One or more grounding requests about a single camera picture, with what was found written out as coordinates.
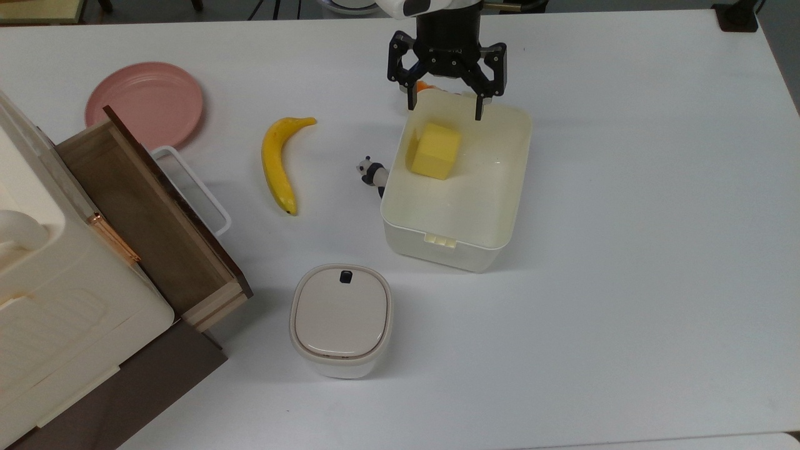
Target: panda figurine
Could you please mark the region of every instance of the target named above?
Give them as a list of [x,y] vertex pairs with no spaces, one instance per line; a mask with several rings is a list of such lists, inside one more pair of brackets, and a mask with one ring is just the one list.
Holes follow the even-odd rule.
[[378,195],[383,198],[383,191],[386,189],[386,180],[389,179],[389,171],[381,163],[373,163],[370,157],[358,164],[358,171],[361,173],[361,180],[369,186],[378,188]]

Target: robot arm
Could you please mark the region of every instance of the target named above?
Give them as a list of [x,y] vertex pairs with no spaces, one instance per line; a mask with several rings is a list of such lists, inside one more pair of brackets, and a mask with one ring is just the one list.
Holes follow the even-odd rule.
[[[377,0],[394,18],[416,17],[417,38],[402,31],[389,43],[387,78],[408,95],[408,109],[417,103],[417,81],[425,74],[460,78],[477,96],[475,120],[483,105],[506,90],[506,44],[483,47],[478,41],[481,0]],[[417,62],[404,67],[402,57],[412,50]],[[486,77],[478,62],[492,70]]]
[[480,0],[376,0],[388,15],[396,19],[409,18],[438,10],[455,10],[479,3]]

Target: yellow sponge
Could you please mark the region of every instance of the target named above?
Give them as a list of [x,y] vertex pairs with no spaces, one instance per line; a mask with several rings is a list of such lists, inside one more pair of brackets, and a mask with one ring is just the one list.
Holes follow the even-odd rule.
[[461,144],[461,133],[433,123],[425,125],[412,155],[411,171],[436,179],[446,179],[453,168]]

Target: banana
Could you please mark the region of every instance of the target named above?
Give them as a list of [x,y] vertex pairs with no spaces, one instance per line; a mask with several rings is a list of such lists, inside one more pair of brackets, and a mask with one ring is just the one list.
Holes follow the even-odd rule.
[[283,169],[283,144],[297,133],[301,128],[317,123],[317,119],[306,117],[296,119],[285,117],[272,124],[264,135],[261,145],[261,163],[264,166],[266,184],[275,198],[275,202],[291,215],[298,214],[297,203],[294,201],[294,192],[289,184],[289,177]]

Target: white basket handle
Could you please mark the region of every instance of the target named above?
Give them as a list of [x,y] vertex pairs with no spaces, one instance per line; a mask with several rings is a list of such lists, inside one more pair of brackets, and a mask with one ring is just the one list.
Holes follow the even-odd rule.
[[190,178],[192,178],[192,181],[194,181],[198,185],[200,191],[202,191],[202,193],[206,196],[206,198],[208,198],[208,201],[210,201],[211,204],[214,205],[214,208],[216,208],[219,214],[225,219],[225,225],[223,225],[222,228],[220,228],[219,230],[214,231],[214,236],[219,237],[222,235],[222,233],[228,231],[231,222],[228,211],[225,211],[225,208],[223,208],[222,205],[217,200],[217,198],[214,197],[214,194],[211,194],[211,191],[208,190],[206,184],[200,180],[200,178],[194,173],[194,171],[191,170],[191,168],[189,168],[189,165],[186,164],[186,161],[178,153],[178,151],[175,150],[174,147],[165,145],[150,152],[150,156],[152,156],[153,159],[159,159],[164,155],[172,155],[172,157],[175,158],[175,161],[178,161],[178,164],[180,164],[181,167],[183,167],[183,170],[186,171],[186,174],[189,175]]

